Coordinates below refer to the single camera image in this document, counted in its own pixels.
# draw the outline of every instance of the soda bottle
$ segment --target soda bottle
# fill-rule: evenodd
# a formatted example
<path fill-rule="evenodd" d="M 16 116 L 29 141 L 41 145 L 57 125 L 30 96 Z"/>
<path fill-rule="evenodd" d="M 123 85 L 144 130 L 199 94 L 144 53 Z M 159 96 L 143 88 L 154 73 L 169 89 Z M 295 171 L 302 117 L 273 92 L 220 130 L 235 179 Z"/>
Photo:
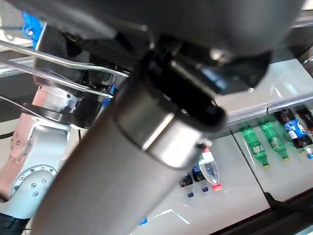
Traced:
<path fill-rule="evenodd" d="M 254 157 L 262 163 L 264 168 L 269 168 L 268 156 L 261 142 L 256 137 L 254 130 L 251 127 L 247 127 L 243 130 L 243 136 L 252 149 Z"/>
<path fill-rule="evenodd" d="M 313 142 L 307 135 L 303 126 L 295 118 L 290 109 L 285 109 L 275 113 L 277 120 L 284 126 L 292 139 L 293 145 L 300 152 L 305 152 L 309 159 L 313 159 Z"/>
<path fill-rule="evenodd" d="M 279 121 L 273 122 L 272 125 L 274 126 L 274 129 L 278 132 L 278 134 L 283 138 L 284 141 L 292 142 L 292 139 L 286 132 L 284 126 L 282 126 L 282 124 L 280 124 Z"/>
<path fill-rule="evenodd" d="M 217 164 L 214 160 L 211 150 L 207 147 L 203 150 L 199 162 L 199 168 L 208 182 L 212 185 L 213 191 L 218 191 L 223 188 L 220 184 L 220 173 Z"/>
<path fill-rule="evenodd" d="M 313 135 L 313 116 L 312 113 L 306 108 L 297 109 L 297 113 L 301 117 L 301 119 L 305 122 L 307 129 L 309 131 L 309 135 Z"/>
<path fill-rule="evenodd" d="M 189 185 L 192 185 L 192 178 L 189 175 L 189 173 L 185 174 L 184 178 L 180 181 L 179 185 L 181 188 L 186 187 L 186 191 L 187 191 L 187 197 L 191 198 L 194 196 L 194 193 L 191 190 L 191 187 L 187 187 Z"/>
<path fill-rule="evenodd" d="M 274 151 L 278 153 L 284 159 L 284 161 L 289 161 L 286 146 L 275 131 L 272 123 L 267 122 L 265 124 L 261 124 L 261 129 L 264 131 L 266 138 L 268 139 Z"/>
<path fill-rule="evenodd" d="M 202 192 L 209 191 L 208 187 L 204 184 L 205 182 L 203 182 L 205 181 L 205 177 L 203 176 L 198 164 L 196 164 L 194 168 L 192 168 L 192 176 L 194 177 L 196 182 L 202 182 Z"/>

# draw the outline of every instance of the blue part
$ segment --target blue part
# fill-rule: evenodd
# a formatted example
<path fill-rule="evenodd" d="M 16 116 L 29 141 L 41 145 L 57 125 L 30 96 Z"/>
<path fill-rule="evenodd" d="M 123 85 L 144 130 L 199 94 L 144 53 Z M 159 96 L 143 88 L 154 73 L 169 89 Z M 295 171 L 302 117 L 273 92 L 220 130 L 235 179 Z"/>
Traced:
<path fill-rule="evenodd" d="M 194 196 L 194 193 L 193 193 L 193 192 L 187 193 L 187 197 L 191 198 L 191 197 L 193 197 L 193 196 Z"/>
<path fill-rule="evenodd" d="M 202 188 L 202 192 L 208 192 L 208 191 L 209 191 L 208 187 L 203 187 Z"/>
<path fill-rule="evenodd" d="M 41 22 L 38 18 L 32 15 L 29 15 L 26 12 L 22 11 L 22 16 L 24 19 L 24 27 L 23 27 L 24 35 L 27 38 L 31 39 L 33 43 L 33 47 L 36 48 L 43 26 L 41 25 Z"/>
<path fill-rule="evenodd" d="M 297 119 L 286 122 L 284 128 L 292 139 L 301 138 L 307 135 L 307 132 Z"/>
<path fill-rule="evenodd" d="M 192 168 L 192 173 L 199 173 L 199 172 L 201 172 L 200 167 L 198 164 L 196 164 L 194 168 Z"/>
<path fill-rule="evenodd" d="M 114 93 L 114 87 L 115 87 L 115 84 L 112 85 L 111 89 L 110 89 L 110 93 L 113 94 Z M 107 105 L 109 104 L 109 102 L 111 101 L 110 98 L 106 98 L 103 103 L 102 103 L 102 107 L 105 108 L 107 107 Z"/>
<path fill-rule="evenodd" d="M 143 225 L 143 224 L 146 224 L 148 223 L 148 219 L 147 218 L 144 218 L 140 223 L 139 225 Z"/>

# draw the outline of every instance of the blue bottle cap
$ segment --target blue bottle cap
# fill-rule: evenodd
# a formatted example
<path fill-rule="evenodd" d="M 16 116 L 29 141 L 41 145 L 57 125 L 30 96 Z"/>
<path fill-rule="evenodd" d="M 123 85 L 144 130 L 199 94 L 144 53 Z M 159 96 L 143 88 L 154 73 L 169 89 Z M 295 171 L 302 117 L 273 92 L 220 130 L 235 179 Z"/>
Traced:
<path fill-rule="evenodd" d="M 193 197 L 193 196 L 194 196 L 194 193 L 193 193 L 193 192 L 187 193 L 187 197 L 191 198 L 191 197 Z"/>
<path fill-rule="evenodd" d="M 209 189 L 207 187 L 202 188 L 202 192 L 208 192 L 208 191 L 209 191 Z"/>
<path fill-rule="evenodd" d="M 148 223 L 148 219 L 147 218 L 144 218 L 140 223 L 139 225 L 143 225 L 143 224 L 146 224 Z"/>

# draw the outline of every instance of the red bottle cap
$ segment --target red bottle cap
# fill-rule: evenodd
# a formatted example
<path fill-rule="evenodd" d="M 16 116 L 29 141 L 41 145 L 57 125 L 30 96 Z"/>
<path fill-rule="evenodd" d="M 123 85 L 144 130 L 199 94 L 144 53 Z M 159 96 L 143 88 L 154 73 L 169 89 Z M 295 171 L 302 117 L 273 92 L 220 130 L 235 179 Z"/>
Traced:
<path fill-rule="evenodd" d="M 209 147 L 206 147 L 206 148 L 202 151 L 202 153 L 207 153 L 207 152 L 211 152 L 211 150 L 209 149 Z"/>
<path fill-rule="evenodd" d="M 213 191 L 219 191 L 223 189 L 223 186 L 222 184 L 215 184 L 215 185 L 212 185 L 212 188 L 213 188 Z"/>

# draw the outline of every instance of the green soda bottle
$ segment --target green soda bottle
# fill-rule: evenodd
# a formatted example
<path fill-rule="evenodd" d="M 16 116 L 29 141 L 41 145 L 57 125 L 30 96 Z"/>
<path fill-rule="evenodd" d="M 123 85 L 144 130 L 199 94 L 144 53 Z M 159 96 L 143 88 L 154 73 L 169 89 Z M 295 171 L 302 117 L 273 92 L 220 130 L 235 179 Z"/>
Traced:
<path fill-rule="evenodd" d="M 275 121 L 272 125 L 275 126 L 276 130 L 283 137 L 283 139 L 285 141 L 292 143 L 291 137 L 288 135 L 287 131 L 282 126 L 282 124 L 280 124 L 279 122 Z"/>
<path fill-rule="evenodd" d="M 262 163 L 264 168 L 269 168 L 268 156 L 261 142 L 256 137 L 254 130 L 251 127 L 246 128 L 243 130 L 243 136 L 252 149 L 254 157 Z"/>
<path fill-rule="evenodd" d="M 268 139 L 274 151 L 278 153 L 279 156 L 281 156 L 285 162 L 289 161 L 286 146 L 280 139 L 277 132 L 275 131 L 272 123 L 267 122 L 265 124 L 262 124 L 261 128 L 264 131 L 266 138 Z"/>

